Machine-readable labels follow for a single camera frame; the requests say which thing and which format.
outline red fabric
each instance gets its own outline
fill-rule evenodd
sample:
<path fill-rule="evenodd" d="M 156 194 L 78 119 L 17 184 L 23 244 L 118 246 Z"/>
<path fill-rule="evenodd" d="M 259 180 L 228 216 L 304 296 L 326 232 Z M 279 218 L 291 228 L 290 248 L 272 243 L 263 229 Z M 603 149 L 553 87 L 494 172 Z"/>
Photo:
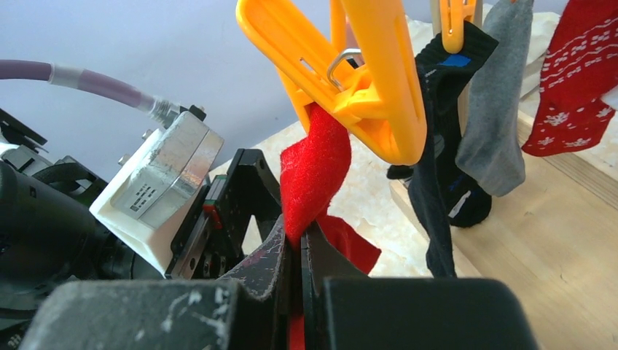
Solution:
<path fill-rule="evenodd" d="M 327 214 L 352 161 L 348 131 L 320 106 L 310 107 L 309 134 L 281 153 L 283 227 L 296 252 L 300 236 L 316 220 L 324 235 L 359 270 L 369 273 L 381 251 L 343 219 Z M 290 321 L 290 349 L 305 348 L 305 318 L 296 313 Z"/>
<path fill-rule="evenodd" d="M 576 152 L 601 141 L 615 111 L 600 97 L 618 85 L 618 1 L 570 0 L 541 70 L 541 103 L 524 152 Z"/>

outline yellow plastic clip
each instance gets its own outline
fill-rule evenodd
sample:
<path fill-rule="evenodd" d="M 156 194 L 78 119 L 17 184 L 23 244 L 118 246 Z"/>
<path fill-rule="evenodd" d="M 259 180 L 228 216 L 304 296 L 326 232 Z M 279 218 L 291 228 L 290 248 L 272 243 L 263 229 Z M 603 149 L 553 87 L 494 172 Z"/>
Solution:
<path fill-rule="evenodd" d="M 448 53 L 464 47 L 464 21 L 474 21 L 476 7 L 477 0 L 440 0 L 442 44 Z"/>
<path fill-rule="evenodd" d="M 345 46 L 345 16 L 360 49 Z M 421 158 L 427 126 L 401 0 L 332 0 L 333 43 L 290 0 L 239 0 L 239 26 L 277 67 L 306 131 L 316 102 L 391 164 Z M 362 52 L 365 64 L 340 64 Z"/>

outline blue-gray background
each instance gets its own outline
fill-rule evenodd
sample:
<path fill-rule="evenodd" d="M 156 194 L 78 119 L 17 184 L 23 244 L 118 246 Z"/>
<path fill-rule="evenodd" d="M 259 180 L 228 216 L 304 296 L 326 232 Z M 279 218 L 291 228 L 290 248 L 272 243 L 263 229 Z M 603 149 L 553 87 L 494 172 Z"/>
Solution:
<path fill-rule="evenodd" d="M 493 4 L 496 0 L 485 0 Z M 328 33 L 328 0 L 295 0 Z M 0 58 L 64 63 L 121 79 L 183 104 L 203 105 L 225 140 L 217 164 L 297 118 L 273 65 L 235 21 L 235 0 L 0 1 Z M 566 0 L 537 0 L 561 13 Z M 431 22 L 428 0 L 404 0 Z M 129 107 L 41 82 L 0 82 L 0 106 L 106 179 L 156 125 Z"/>

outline white label on sock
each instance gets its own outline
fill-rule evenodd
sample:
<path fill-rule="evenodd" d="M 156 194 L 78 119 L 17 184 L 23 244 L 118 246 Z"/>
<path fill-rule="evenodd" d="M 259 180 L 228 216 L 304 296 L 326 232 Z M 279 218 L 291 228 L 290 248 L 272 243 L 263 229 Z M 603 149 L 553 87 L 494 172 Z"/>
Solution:
<path fill-rule="evenodd" d="M 464 206 L 464 203 L 466 202 L 466 199 L 468 199 L 468 197 L 472 194 L 472 192 L 468 191 L 466 192 L 464 195 L 461 196 L 461 198 L 459 198 L 459 202 L 457 202 L 457 204 L 453 207 L 453 209 L 451 209 L 450 213 L 448 213 L 448 217 L 449 218 L 454 218 L 457 216 L 457 214 L 459 214 L 459 211 L 461 210 L 461 207 Z"/>

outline marble surface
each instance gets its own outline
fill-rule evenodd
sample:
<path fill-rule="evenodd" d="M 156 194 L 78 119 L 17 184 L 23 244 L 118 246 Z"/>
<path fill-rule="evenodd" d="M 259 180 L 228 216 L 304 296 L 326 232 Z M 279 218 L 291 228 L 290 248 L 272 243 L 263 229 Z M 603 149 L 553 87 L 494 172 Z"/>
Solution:
<path fill-rule="evenodd" d="M 270 170 L 281 175 L 279 155 L 305 136 L 299 122 L 257 144 Z M 391 199 L 386 178 L 388 164 L 352 136 L 352 166 L 341 190 L 335 195 L 329 213 L 342 217 L 361 236 L 382 249 L 370 276 L 431 276 L 425 265 L 427 243 Z M 224 174 L 230 162 L 211 172 Z M 259 245 L 257 227 L 247 232 L 243 249 L 250 252 Z"/>

